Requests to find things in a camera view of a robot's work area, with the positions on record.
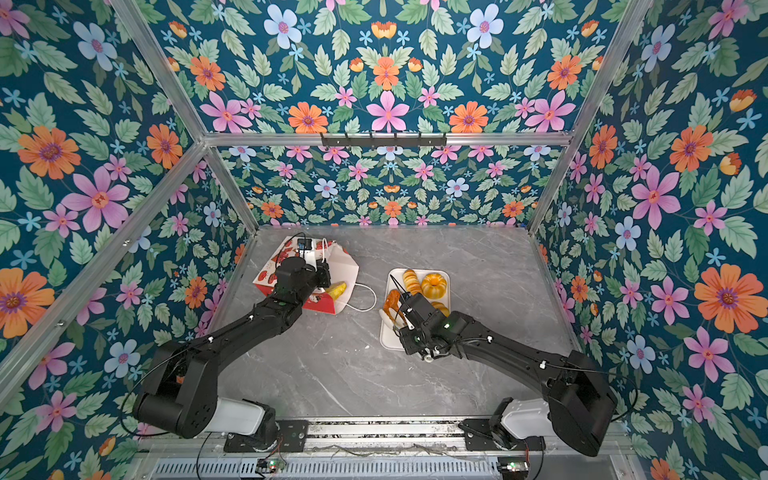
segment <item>pink flower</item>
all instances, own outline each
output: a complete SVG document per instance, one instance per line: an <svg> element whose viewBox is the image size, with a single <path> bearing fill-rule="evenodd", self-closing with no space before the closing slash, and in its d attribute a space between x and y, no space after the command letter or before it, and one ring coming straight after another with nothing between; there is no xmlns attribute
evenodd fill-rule
<svg viewBox="0 0 768 480"><path fill-rule="evenodd" d="M544 98L536 100L535 108L539 115L531 115L531 117L525 121L525 124L529 127L538 125L536 131L548 131L552 126L552 130L559 131L565 128L565 121L560 118L562 115L570 114L575 108L575 104L565 104L565 90L560 90L552 97L552 103L547 102Z"/></svg>
<svg viewBox="0 0 768 480"><path fill-rule="evenodd" d="M125 283L120 285L120 291L122 293L115 300L123 303L123 310L128 310L131 308L131 304L139 304L139 295L144 292L144 289L139 288L136 282L131 282L129 285Z"/></svg>
<svg viewBox="0 0 768 480"><path fill-rule="evenodd" d="M704 233L709 236L712 234L712 227L715 227L718 230L725 228L725 222L723 222L721 218L727 211L728 209L725 207L715 209L715 200L710 200L706 210L703 208L696 209L696 215L700 218L694 222L694 227L704 228Z"/></svg>
<svg viewBox="0 0 768 480"><path fill-rule="evenodd" d="M78 409L70 406L77 397L76 393L70 393L65 398L61 390L56 390L56 393L51 396L51 405L43 405L35 409L35 413L41 417L36 430L37 433L42 432L49 425L52 432L61 430L61 426L64 425L64 419L68 419L78 412Z"/></svg>
<svg viewBox="0 0 768 480"><path fill-rule="evenodd" d="M532 114L535 109L535 102L528 100L527 98L523 98L523 101L519 104L515 105L515 116L523 118L528 118L528 114Z"/></svg>
<svg viewBox="0 0 768 480"><path fill-rule="evenodd" d="M717 34L721 32L723 32L723 37L729 36L733 31L733 23L741 20L749 12L750 7L744 5L744 0L723 0L723 11L710 17L710 25L715 26L710 32L710 40L717 37Z"/></svg>
<svg viewBox="0 0 768 480"><path fill-rule="evenodd" d="M13 2L11 0L0 0L0 33L9 36L13 31L24 38L29 38L27 29L22 23L28 23L29 17L19 10L11 10Z"/></svg>
<svg viewBox="0 0 768 480"><path fill-rule="evenodd" d="M320 147L321 151L326 152L323 154L323 160L333 160L336 165L341 164L342 158L349 158L349 152L344 150L344 147Z"/></svg>
<svg viewBox="0 0 768 480"><path fill-rule="evenodd" d="M67 372L67 363L59 359L69 355L73 348L74 343L72 342L62 343L44 356L43 360L35 367L35 371L29 376L29 388L36 390L42 385L48 372L51 375L64 375Z"/></svg>
<svg viewBox="0 0 768 480"><path fill-rule="evenodd" d="M576 154L576 158L571 160L571 164L568 165L572 170L571 180L576 180L576 183L581 181L581 175L587 173L587 168L584 166L585 163L587 163L587 154Z"/></svg>
<svg viewBox="0 0 768 480"><path fill-rule="evenodd" d="M634 167L629 169L629 173L634 175L632 180L637 181L641 178L645 180L645 177L647 176L646 170L648 170L649 168L650 168L650 162L648 161L647 155L643 155L640 158L635 157Z"/></svg>
<svg viewBox="0 0 768 480"><path fill-rule="evenodd" d="M581 337L582 340L584 340L584 343L586 343L587 345L592 343L592 332L589 331L588 326L581 327L581 333L579 333L579 336Z"/></svg>
<svg viewBox="0 0 768 480"><path fill-rule="evenodd" d="M175 205L176 202L180 202L182 204L185 204L187 202L187 198L184 196L184 194L189 190L190 188L187 185L181 184L176 189L175 192L173 192L170 195L170 204Z"/></svg>
<svg viewBox="0 0 768 480"><path fill-rule="evenodd" d="M680 202L672 195L664 195L672 191L677 186L677 180L680 174L672 172L667 174L659 183L659 169L651 166L648 169L646 178L647 187L637 184L632 187L632 194L638 200L642 200L634 208L632 217L635 219L645 217L648 214L648 224L650 228L656 230L661 224L661 210L668 214L673 214L680 209Z"/></svg>
<svg viewBox="0 0 768 480"><path fill-rule="evenodd" d="M688 318L690 314L688 313L688 308L683 305L682 302L686 298L688 298L688 289L680 287L673 291L674 285L672 283L672 279L670 277L667 277L664 279L664 289L662 290L660 286L658 285L651 285L650 291L659 299L654 301L653 305L651 305L651 309L654 312L661 312L664 311L664 319L667 321L667 324L672 325L674 323L674 315L675 313L679 315L681 318Z"/></svg>
<svg viewBox="0 0 768 480"><path fill-rule="evenodd" d="M296 171L293 169L293 165L285 165L284 162L280 162L280 164L277 165L277 171L280 172L281 177L285 177L288 180L293 178L293 175L296 175Z"/></svg>
<svg viewBox="0 0 768 480"><path fill-rule="evenodd" d="M250 98L247 101L240 100L240 113L241 114L248 114L248 118L253 120L254 118L261 118L261 105L254 104L253 100Z"/></svg>
<svg viewBox="0 0 768 480"><path fill-rule="evenodd" d="M109 173L105 168L97 168L94 173L95 185L84 175L72 175L74 184L85 195L69 194L61 204L70 210L86 210L83 216L83 227L86 232L97 230L101 226L101 218L112 228L118 228L128 218L128 210L118 204L119 200L128 198L131 192L124 185L109 187Z"/></svg>
<svg viewBox="0 0 768 480"><path fill-rule="evenodd" d="M469 151L470 157L477 157L477 161L483 161L486 157L493 157L493 146L491 145L472 145Z"/></svg>
<svg viewBox="0 0 768 480"><path fill-rule="evenodd" d="M406 104L395 105L395 95L389 90L382 93L381 102L381 106L376 104L366 106L368 113L379 117L373 121L371 130L379 131L384 127L387 133L391 133L393 127L395 130L405 130L406 123L400 117L407 114L411 108Z"/></svg>
<svg viewBox="0 0 768 480"><path fill-rule="evenodd" d="M250 127L253 123L242 115L238 115L240 112L240 101L230 100L227 102L227 106L224 106L224 100L213 92L208 94L209 104L202 104L200 109L206 115L216 117L214 120L214 129L216 131L225 131L230 129L230 132L239 134L242 132L240 127Z"/></svg>
<svg viewBox="0 0 768 480"><path fill-rule="evenodd" d="M82 310L78 313L78 324L85 325L85 323L88 322L88 319L91 318L91 313L95 313L96 315L100 313L104 313L104 305L102 305L100 302L97 302L96 300L101 300L104 298L104 295L107 294L107 289L100 286L96 289L93 295L91 295L91 299L88 301L88 305L84 306Z"/></svg>
<svg viewBox="0 0 768 480"><path fill-rule="evenodd" d="M427 164L422 162L421 165L414 168L413 170L416 172L416 178L421 180L426 180L427 178L433 177L435 175L435 172L433 172L432 169L433 169L432 165L429 165L427 167Z"/></svg>
<svg viewBox="0 0 768 480"><path fill-rule="evenodd" d="M688 365L695 369L704 365L704 373L713 382L717 381L717 369L725 373L736 372L730 360L720 356L728 350L728 340L715 339L710 344L710 334L702 326L696 331L696 337L699 339L698 342L691 337L683 340L688 349L696 352L688 357Z"/></svg>
<svg viewBox="0 0 768 480"><path fill-rule="evenodd" d="M288 149L288 158L296 157L296 160L300 163L304 163L305 158L312 158L312 154L309 152L310 147L305 145L303 147L286 147Z"/></svg>
<svg viewBox="0 0 768 480"><path fill-rule="evenodd" d="M339 101L340 107L347 106L352 108L352 103L357 101L357 97L352 94L352 88L345 89L344 87L339 87L339 92L336 94L336 100Z"/></svg>
<svg viewBox="0 0 768 480"><path fill-rule="evenodd" d="M422 88L422 96L419 97L419 101L424 102L424 108L429 105L437 105L437 99L440 98L440 94L435 91L435 87L429 87L429 90Z"/></svg>
<svg viewBox="0 0 768 480"><path fill-rule="evenodd" d="M185 218L183 214L171 215L170 221L170 231L176 232L179 237L189 231L187 224L190 223L190 219Z"/></svg>
<svg viewBox="0 0 768 480"><path fill-rule="evenodd" d="M688 397L683 400L683 407L694 411L694 418L697 422L701 423L704 419L707 419L708 422L715 421L715 415L710 411L715 406L715 401L708 396L702 398L703 392L698 383L694 385L693 391L686 386L683 387L683 394Z"/></svg>
<svg viewBox="0 0 768 480"><path fill-rule="evenodd" d="M130 175L134 173L133 170L125 166L125 158L121 157L118 159L114 155L109 156L109 163L104 164L104 168L112 172L109 174L109 178L111 180L117 180L120 179L121 182L125 182L128 180L128 177L126 175Z"/></svg>
<svg viewBox="0 0 768 480"><path fill-rule="evenodd" d="M432 158L439 158L440 164L445 165L445 162L448 160L456 160L458 158L456 152L460 148L458 145L445 145L443 148L433 151Z"/></svg>
<svg viewBox="0 0 768 480"><path fill-rule="evenodd" d="M69 236L69 230L80 230L80 225L75 222L78 218L78 213L67 212L64 205L56 205L55 212L48 210L47 212L43 212L43 216L50 220L48 225L45 226L45 229L49 232L58 229L58 234L63 238Z"/></svg>
<svg viewBox="0 0 768 480"><path fill-rule="evenodd" d="M600 217L596 217L592 212L589 213L587 218L584 219L584 231L589 233L590 235L594 235L596 231L598 231L598 219Z"/></svg>
<svg viewBox="0 0 768 480"><path fill-rule="evenodd" d="M489 167L485 172L490 175L491 178L500 177L504 174L504 165L502 165L502 161L498 161L495 164L489 164Z"/></svg>
<svg viewBox="0 0 768 480"><path fill-rule="evenodd" d="M599 174L595 177L594 174L589 174L589 185L584 185L584 191L587 194L587 203L594 202L597 205L600 202L600 195L605 192L605 186L603 183L603 174Z"/></svg>
<svg viewBox="0 0 768 480"><path fill-rule="evenodd" d="M638 292L640 289L639 283L633 283L628 278L624 279L624 285L619 290L624 294L624 298L621 299L622 303L629 303L632 308L637 306L637 301L642 300L643 296Z"/></svg>
<svg viewBox="0 0 768 480"><path fill-rule="evenodd" d="M367 168L362 166L360 162L357 162L354 167L349 168L349 177L355 177L355 180L360 180L361 178L368 178L368 174L366 173L368 171Z"/></svg>
<svg viewBox="0 0 768 480"><path fill-rule="evenodd" d="M197 162L197 165L194 166L194 171L192 172L192 180L194 183L199 183L200 180L205 180L208 178L208 176L205 174L205 169L208 167L208 164L205 163L205 160L201 160Z"/></svg>

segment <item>red and white paper bag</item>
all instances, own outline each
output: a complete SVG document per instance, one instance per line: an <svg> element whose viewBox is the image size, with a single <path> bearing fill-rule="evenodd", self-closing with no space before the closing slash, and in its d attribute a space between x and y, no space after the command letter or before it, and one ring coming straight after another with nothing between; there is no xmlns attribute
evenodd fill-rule
<svg viewBox="0 0 768 480"><path fill-rule="evenodd" d="M276 266L279 266L288 257L301 257L301 252L298 250L298 240L298 237L293 239L285 237L266 262L266 265L262 267L256 279L253 280L253 284L264 295L269 295L275 289L275 284L277 283ZM323 258L323 252L325 253L325 258L328 261L331 272L331 283L346 282L346 290L338 299L334 300L324 289L316 289L310 295L310 299L304 303L304 308L336 315L344 310L347 302L349 302L349 298L352 296L359 267L349 253L336 241L326 241L326 247L323 250L321 239L313 238L311 240L313 245L315 245L314 253L318 261Z"/></svg>

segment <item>donut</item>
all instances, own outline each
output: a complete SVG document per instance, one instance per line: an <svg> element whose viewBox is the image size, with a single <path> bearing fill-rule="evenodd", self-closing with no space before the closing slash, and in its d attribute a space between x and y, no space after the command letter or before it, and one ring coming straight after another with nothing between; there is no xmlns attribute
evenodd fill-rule
<svg viewBox="0 0 768 480"><path fill-rule="evenodd" d="M411 295L422 293L422 287L419 285L419 278L413 270L407 269L403 272L402 281L406 283L406 290L408 290Z"/></svg>
<svg viewBox="0 0 768 480"><path fill-rule="evenodd" d="M422 280L422 292L430 300L437 300L445 295L448 289L448 281L439 273L429 273Z"/></svg>

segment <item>aluminum frame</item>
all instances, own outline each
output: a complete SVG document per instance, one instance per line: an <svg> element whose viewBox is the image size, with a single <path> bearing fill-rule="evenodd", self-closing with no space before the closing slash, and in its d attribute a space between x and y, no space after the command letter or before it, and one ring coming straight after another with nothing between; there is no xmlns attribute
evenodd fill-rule
<svg viewBox="0 0 768 480"><path fill-rule="evenodd" d="M535 234L538 226L544 219L544 215L554 202L558 189L568 173L568 165L576 158L576 154L584 142L584 137L587 135L587 130L589 130L595 115L598 113L598 108L608 92L608 88L616 77L619 65L621 65L621 62L627 55L630 44L637 30L642 26L643 19L653 3L654 0L631 0L627 9L624 10L624 16L621 18L614 37L611 39L611 43L605 52L603 66L595 76L587 98L581 104L581 110L578 112L574 122L574 130L572 131L573 141L566 147L558 159L549 176L547 186L538 200L536 214L528 225L528 232L531 235Z"/></svg>

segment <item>wall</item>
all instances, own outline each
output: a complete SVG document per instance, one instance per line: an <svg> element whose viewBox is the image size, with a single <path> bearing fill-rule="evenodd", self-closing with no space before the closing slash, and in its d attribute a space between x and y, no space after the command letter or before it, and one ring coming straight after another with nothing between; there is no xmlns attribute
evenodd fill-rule
<svg viewBox="0 0 768 480"><path fill-rule="evenodd" d="M656 480L768 475L767 12L653 8L537 232Z"/></svg>

